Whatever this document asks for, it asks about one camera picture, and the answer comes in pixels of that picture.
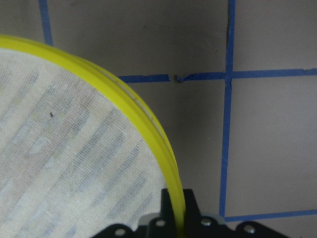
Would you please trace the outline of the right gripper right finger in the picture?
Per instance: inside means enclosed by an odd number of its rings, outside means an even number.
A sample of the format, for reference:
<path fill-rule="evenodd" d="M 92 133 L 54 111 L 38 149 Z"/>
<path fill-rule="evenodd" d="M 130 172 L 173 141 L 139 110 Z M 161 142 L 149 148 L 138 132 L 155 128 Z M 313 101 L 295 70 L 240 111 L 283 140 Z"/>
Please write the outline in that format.
<path fill-rule="evenodd" d="M 220 226 L 224 219 L 218 214 L 201 212 L 193 190 L 184 189 L 185 220 L 184 235 L 186 238 L 220 238 Z"/>

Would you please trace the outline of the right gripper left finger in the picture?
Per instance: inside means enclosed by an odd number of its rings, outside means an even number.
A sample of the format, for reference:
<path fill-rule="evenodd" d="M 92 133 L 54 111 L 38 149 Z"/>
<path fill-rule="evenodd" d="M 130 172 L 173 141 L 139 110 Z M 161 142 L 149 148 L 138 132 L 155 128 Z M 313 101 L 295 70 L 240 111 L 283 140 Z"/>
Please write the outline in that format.
<path fill-rule="evenodd" d="M 139 238 L 175 238 L 177 236 L 174 212 L 167 188 L 160 192 L 160 210 L 149 213 L 138 222 Z"/>

